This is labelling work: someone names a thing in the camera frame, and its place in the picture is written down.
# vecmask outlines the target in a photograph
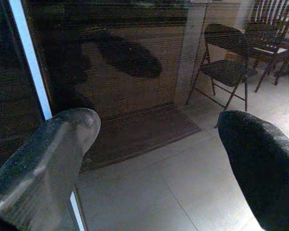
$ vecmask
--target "folding chair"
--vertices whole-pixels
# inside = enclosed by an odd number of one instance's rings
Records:
[[[248,45],[247,40],[245,39],[244,34],[229,26],[221,25],[221,24],[210,24],[207,26],[205,32],[205,46],[206,51],[203,55],[200,68],[196,74],[196,77],[194,79],[192,88],[189,92],[186,105],[188,104],[191,95],[195,90],[203,94],[204,96],[211,99],[213,102],[217,103],[221,107],[223,107],[223,110],[225,111],[227,107],[229,106],[232,98],[234,96],[238,97],[239,99],[243,100],[245,102],[245,111],[247,111],[247,77],[250,77],[257,73],[257,71],[248,68],[248,57],[250,53],[250,46]],[[234,52],[238,55],[241,55],[245,58],[245,65],[239,64],[232,60],[218,60],[215,62],[210,61],[210,53],[209,53],[209,46],[208,44],[226,49],[228,51]],[[226,105],[222,105],[220,102],[216,101],[214,98],[210,97],[206,93],[199,90],[195,84],[198,79],[199,73],[202,71],[205,75],[211,77],[211,84],[212,84],[212,90],[213,95],[215,95],[215,86],[223,89],[224,91],[230,93],[230,97]],[[214,81],[218,81],[226,86],[233,87],[233,91],[229,91],[225,89],[224,87],[216,84]],[[242,98],[235,94],[239,84],[241,82],[244,82],[245,84],[245,97]]]

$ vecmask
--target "brown mat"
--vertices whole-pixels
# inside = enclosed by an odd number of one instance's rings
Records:
[[[173,104],[102,121],[96,141],[83,158],[81,171],[145,154],[199,131]]]

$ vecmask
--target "grout line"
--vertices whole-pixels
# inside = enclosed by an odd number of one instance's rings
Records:
[[[254,217],[251,217],[239,231],[242,231],[248,225],[248,223],[253,219],[254,219]]]
[[[203,142],[208,142],[208,141],[210,141],[211,139],[216,138],[216,136],[212,136],[212,135],[211,135],[208,131],[206,131],[205,129],[202,129],[202,131],[200,131],[200,132],[206,132],[209,136],[208,136],[206,139],[204,139],[203,141],[196,143],[195,145],[200,145],[200,144],[202,144]],[[190,149],[192,149],[192,148],[193,148],[192,146],[189,146],[188,148],[182,149],[182,150],[176,152],[175,154],[172,154],[172,155],[170,155],[170,156],[165,157],[164,159],[154,161],[154,162],[152,162],[152,163],[150,163],[150,164],[148,164],[148,165],[145,165],[145,166],[143,166],[143,167],[140,167],[140,168],[132,169],[131,171],[128,171],[128,172],[126,172],[126,173],[124,173],[124,174],[122,174],[122,175],[118,175],[118,176],[115,176],[115,177],[111,177],[111,179],[115,180],[115,179],[119,179],[119,178],[122,178],[122,177],[126,177],[126,176],[129,176],[129,175],[132,175],[132,174],[135,173],[135,172],[139,172],[139,171],[142,171],[142,170],[144,170],[144,169],[150,168],[150,167],[152,167],[152,166],[154,166],[154,165],[157,165],[157,164],[159,164],[159,163],[161,163],[161,162],[163,162],[163,161],[165,161],[165,160],[168,160],[168,159],[170,159],[170,158],[173,158],[173,157],[176,156],[176,155],[179,155],[179,154],[181,154],[181,153],[183,153],[183,152],[186,152],[187,150],[190,150]],[[132,159],[136,159],[136,158],[139,158],[139,157],[148,158],[148,157],[145,156],[145,155],[147,155],[147,154],[149,154],[149,153],[150,153],[150,152],[145,153],[145,154],[140,155],[140,156],[136,156],[136,157],[134,157],[134,158],[132,158]],[[123,162],[125,162],[125,161],[118,162],[118,163],[115,163],[115,164],[113,164],[113,165],[120,165],[120,164],[122,164]],[[95,171],[95,170],[88,170],[88,171],[85,171],[85,172],[87,172],[87,173],[89,174],[89,172],[93,172],[93,171]]]
[[[187,218],[189,219],[189,221],[192,223],[192,225],[194,226],[195,230],[198,231],[196,225],[193,223],[193,221],[191,220],[190,216],[187,214],[187,212],[185,211],[185,209],[183,208],[183,206],[181,205],[181,203],[179,202],[178,198],[174,195],[173,191],[171,190],[171,188],[169,187],[167,181],[165,180],[165,178],[163,177],[163,174],[161,174],[161,172],[158,169],[158,172],[160,174],[160,176],[162,177],[162,179],[164,180],[167,188],[169,189],[169,191],[171,192],[172,196],[174,197],[174,199],[176,200],[176,202],[179,204],[179,206],[181,207],[181,209],[183,210],[183,212],[185,213],[185,215],[187,216]]]

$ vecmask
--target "chair leg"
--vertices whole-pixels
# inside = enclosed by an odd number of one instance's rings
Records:
[[[216,93],[215,93],[215,86],[214,86],[213,78],[211,78],[211,83],[212,83],[213,95],[216,95]]]
[[[186,100],[185,105],[188,105],[188,102],[189,102],[190,98],[192,97],[192,93],[193,93],[193,90],[194,90],[196,81],[197,81],[197,79],[198,79],[199,72],[200,72],[200,70],[198,70],[198,72],[197,72],[197,74],[196,74],[196,77],[195,77],[195,79],[194,79],[194,83],[193,83],[191,89],[189,90],[188,98],[187,98],[187,100]]]
[[[232,93],[231,93],[231,95],[230,95],[230,97],[229,97],[228,102],[226,103],[225,107],[223,108],[224,111],[227,110],[227,108],[228,108],[228,106],[229,106],[229,104],[230,104],[230,102],[231,102],[233,96],[235,95],[235,92],[236,92],[236,90],[237,90],[237,88],[238,88],[238,86],[239,86],[241,80],[242,80],[242,79],[240,79],[240,81],[237,83],[237,85],[236,85],[235,88],[233,89],[233,91],[232,91]]]
[[[264,77],[271,71],[271,68],[272,68],[273,65],[274,65],[274,61],[271,61],[269,63],[269,65],[268,65],[268,67],[266,68],[266,70],[264,71],[264,73],[262,74],[262,76],[261,76],[261,78],[259,80],[259,83],[258,83],[258,85],[257,85],[257,87],[255,89],[255,92],[257,92],[259,90],[259,87],[260,87]]]
[[[244,78],[244,87],[245,87],[245,111],[247,112],[247,78]]]
[[[281,68],[275,73],[275,82],[274,82],[275,86],[278,85],[278,80],[282,76],[282,73],[284,72],[284,70],[285,70],[285,68],[287,67],[288,64],[289,64],[289,58],[287,58],[283,62]]]
[[[255,62],[254,62],[254,65],[252,66],[252,69],[256,69],[256,67],[258,66],[258,63],[259,63],[259,59],[256,59]]]

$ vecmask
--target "wooden chair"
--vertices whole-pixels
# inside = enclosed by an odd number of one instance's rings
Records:
[[[245,30],[245,36],[253,46],[251,56],[268,62],[255,89],[258,91],[264,77],[270,74],[277,62],[288,57],[288,49],[283,46],[289,28],[289,0],[256,0]]]

